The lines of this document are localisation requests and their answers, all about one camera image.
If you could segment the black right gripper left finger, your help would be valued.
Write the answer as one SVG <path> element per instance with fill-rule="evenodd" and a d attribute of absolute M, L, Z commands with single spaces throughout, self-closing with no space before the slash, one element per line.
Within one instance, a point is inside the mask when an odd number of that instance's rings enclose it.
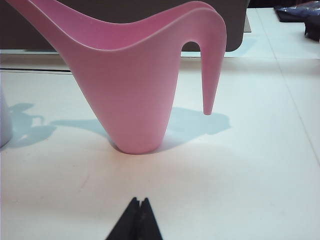
<path fill-rule="evenodd" d="M 137 237 L 137 217 L 140 201 L 133 197 L 110 231 L 106 240 L 135 240 Z"/>

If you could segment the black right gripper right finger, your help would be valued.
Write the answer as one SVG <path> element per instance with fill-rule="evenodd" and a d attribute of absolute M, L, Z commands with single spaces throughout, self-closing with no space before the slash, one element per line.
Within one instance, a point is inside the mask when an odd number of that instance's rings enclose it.
<path fill-rule="evenodd" d="M 142 201 L 140 206 L 139 239 L 140 240 L 162 240 L 163 239 L 148 198 L 145 198 Z"/>

